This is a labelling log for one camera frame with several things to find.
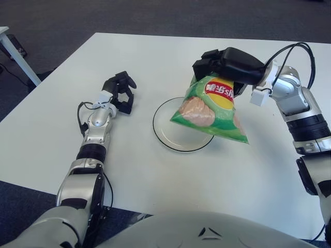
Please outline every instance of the white connector block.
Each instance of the white connector block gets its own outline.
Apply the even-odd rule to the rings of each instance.
[[[250,99],[250,103],[253,103],[257,106],[262,106],[265,101],[269,98],[269,90],[253,90],[252,97]]]

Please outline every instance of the silver robot arm segment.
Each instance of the silver robot arm segment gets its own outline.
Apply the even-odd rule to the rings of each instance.
[[[311,91],[301,86],[292,67],[284,67],[272,85],[272,92],[256,88],[252,97],[259,94],[267,94],[276,101],[293,136],[293,145],[303,155],[296,161],[299,175],[306,191],[319,196],[325,238],[331,243],[331,132],[327,122]]]
[[[103,205],[106,177],[103,163],[112,119],[117,110],[130,114],[133,94],[129,86],[136,88],[127,72],[121,72],[104,83],[98,101],[89,108],[93,113],[87,123],[80,123],[78,110],[84,140],[58,191],[56,207],[3,247],[93,247],[100,223],[110,210]],[[118,101],[118,94],[122,93],[128,95],[127,102]]]

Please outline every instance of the potato chip bag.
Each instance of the potato chip bag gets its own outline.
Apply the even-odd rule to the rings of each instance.
[[[184,101],[171,121],[212,135],[248,143],[236,117],[233,82],[216,74],[193,77]]]

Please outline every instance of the gray carpet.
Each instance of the gray carpet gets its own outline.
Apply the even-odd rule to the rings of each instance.
[[[27,50],[28,63],[42,73],[95,32],[331,43],[331,6],[329,0],[0,0],[0,25],[10,27],[8,33]],[[0,63],[27,80],[2,53]],[[26,95],[17,79],[0,74],[0,120]],[[0,195],[6,196],[0,200],[0,245],[54,204],[52,195],[3,182]],[[29,208],[36,211],[29,215]],[[99,240],[123,229],[118,222],[131,215],[115,210]]]

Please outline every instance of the cable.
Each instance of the cable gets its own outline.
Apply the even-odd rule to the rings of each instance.
[[[291,47],[291,49],[290,49],[289,52],[287,53],[287,55],[286,55],[286,57],[285,57],[285,59],[284,59],[284,62],[283,62],[283,64],[281,65],[281,68],[280,68],[280,70],[279,70],[277,76],[275,77],[275,80],[274,80],[273,83],[272,83],[272,87],[273,87],[274,84],[277,82],[277,80],[278,80],[278,78],[279,78],[279,76],[280,76],[280,74],[281,74],[281,72],[282,72],[282,70],[283,70],[283,68],[284,68],[284,66],[285,66],[285,63],[286,63],[286,61],[288,60],[288,57],[290,56],[290,53],[292,52],[293,49],[294,49],[294,46]]]
[[[309,55],[309,57],[310,57],[310,67],[311,67],[311,72],[310,72],[310,79],[309,79],[308,86],[307,86],[307,88],[310,89],[311,86],[312,86],[312,84],[313,84],[313,82],[314,82],[314,80],[315,80],[316,66],[315,66],[315,58],[314,58],[313,52],[312,52],[310,46],[309,46],[307,43],[305,43],[305,42],[298,42],[298,43],[295,43],[295,44],[291,44],[291,45],[285,46],[284,48],[282,48],[281,50],[279,50],[277,53],[275,53],[275,54],[274,54],[274,55],[273,55],[273,56],[272,56],[272,57],[266,62],[266,64],[265,64],[265,68],[266,68],[266,67],[267,67],[267,66],[273,61],[273,59],[274,59],[275,57],[277,57],[280,53],[282,53],[283,51],[285,51],[285,50],[287,50],[287,49],[290,48],[290,50],[289,50],[288,54],[286,55],[286,58],[285,58],[285,60],[284,60],[284,62],[283,62],[283,65],[282,65],[281,69],[279,70],[276,79],[275,79],[274,82],[273,82],[273,85],[274,85],[274,83],[277,81],[278,77],[280,76],[281,71],[282,71],[282,69],[284,68],[284,66],[285,66],[285,62],[287,61],[287,59],[288,59],[288,57],[289,57],[291,51],[292,51],[295,47],[301,47],[301,48],[303,48],[303,49],[308,53],[308,55]]]
[[[257,90],[259,90],[259,91],[264,91],[264,90],[269,90],[269,94],[272,94],[273,93],[273,90],[272,89],[270,89],[270,88],[264,88],[264,89],[257,89]]]
[[[0,63],[0,66],[2,66],[10,75],[14,76],[15,78],[17,78],[22,84],[24,84],[26,87],[28,87],[28,85],[26,83],[24,83],[18,76],[16,76],[14,73],[10,72],[7,67],[5,67],[3,64]]]
[[[113,207],[113,202],[114,202],[114,192],[113,192],[113,187],[112,187],[112,185],[110,184],[110,181],[109,181],[107,175],[106,175],[105,173],[103,173],[103,174],[104,174],[104,177],[106,178],[106,180],[107,180],[107,182],[108,182],[108,184],[109,184],[110,191],[112,192],[112,201],[111,201],[111,203],[110,203],[110,208],[112,208],[112,207]]]
[[[313,238],[309,243],[312,243],[312,241],[315,241],[316,239],[318,239],[319,236],[320,236],[320,235],[322,234],[322,232],[324,231],[324,229],[325,229],[325,225],[323,225],[322,230],[320,231],[320,233],[317,234],[317,236],[316,236],[315,238]]]

